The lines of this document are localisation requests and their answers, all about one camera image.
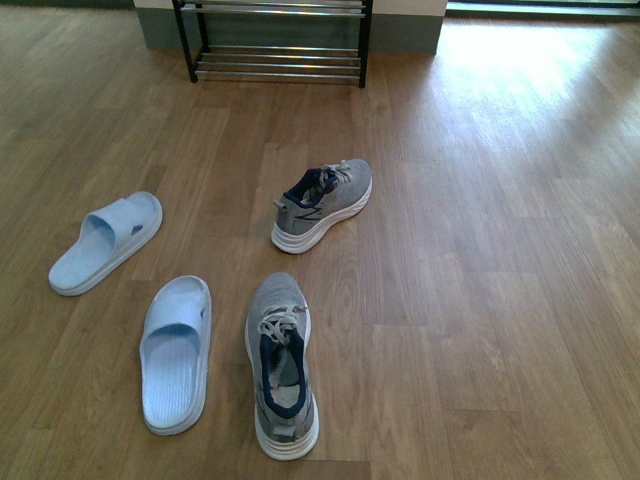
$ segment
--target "white wall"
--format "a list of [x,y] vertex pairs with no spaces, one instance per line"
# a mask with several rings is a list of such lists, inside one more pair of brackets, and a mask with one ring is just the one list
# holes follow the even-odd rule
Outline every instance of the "white wall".
[[[133,0],[138,8],[172,8],[171,0]],[[388,15],[433,15],[443,17],[447,0],[374,0],[373,12]]]

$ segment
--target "slipper strap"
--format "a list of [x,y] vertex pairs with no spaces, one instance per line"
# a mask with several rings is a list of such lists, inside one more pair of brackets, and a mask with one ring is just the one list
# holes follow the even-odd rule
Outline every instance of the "slipper strap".
[[124,198],[102,207],[99,210],[89,213],[80,230],[80,237],[88,228],[90,217],[98,218],[105,222],[114,234],[114,250],[118,250],[122,245],[131,240],[133,229],[140,225],[144,228],[144,212],[133,202]]
[[204,322],[201,312],[206,309],[203,295],[193,293],[174,294],[158,298],[151,303],[144,324],[143,341],[153,332],[173,325],[191,327],[201,338]]

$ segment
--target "shoe insole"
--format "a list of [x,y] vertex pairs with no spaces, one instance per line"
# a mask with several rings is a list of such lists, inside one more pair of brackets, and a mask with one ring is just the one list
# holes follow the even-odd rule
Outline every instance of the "shoe insole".
[[56,264],[53,280],[60,287],[76,286],[87,281],[113,252],[113,230],[104,221],[92,218],[91,231],[76,242]]
[[166,327],[145,342],[142,402],[155,425],[173,426],[189,413],[195,398],[197,334],[186,325]]
[[300,380],[291,353],[286,348],[279,348],[274,351],[270,363],[274,365],[269,374],[273,401],[284,408],[295,405],[300,395]]

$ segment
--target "baseboard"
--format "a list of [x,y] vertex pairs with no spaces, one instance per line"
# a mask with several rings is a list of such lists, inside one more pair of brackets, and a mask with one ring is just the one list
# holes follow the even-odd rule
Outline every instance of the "baseboard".
[[449,2],[446,17],[545,21],[637,22],[639,8],[558,7]]

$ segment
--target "rack leg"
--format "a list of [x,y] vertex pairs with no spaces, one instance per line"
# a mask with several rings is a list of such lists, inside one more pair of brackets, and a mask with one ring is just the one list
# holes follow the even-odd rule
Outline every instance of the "rack leg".
[[178,24],[178,33],[180,34],[180,41],[182,42],[182,51],[184,53],[184,59],[187,62],[187,69],[189,70],[189,79],[191,83],[198,82],[198,76],[196,75],[196,71],[193,65],[193,60],[191,59],[191,51],[189,50],[189,40],[187,39],[187,33],[184,29],[184,19],[182,18],[182,11],[180,10],[180,4],[182,3],[179,0],[171,0],[173,3],[173,12],[176,15],[176,23]]
[[364,88],[367,81],[367,63],[369,59],[369,37],[371,36],[371,16],[373,0],[366,0],[364,18],[360,20],[360,38],[358,40],[358,56],[360,57],[360,81],[358,87]]
[[[196,9],[202,8],[201,3],[196,3]],[[200,30],[200,40],[202,41],[201,52],[209,51],[209,36],[207,35],[207,24],[205,23],[204,13],[197,13],[198,16],[198,30]]]

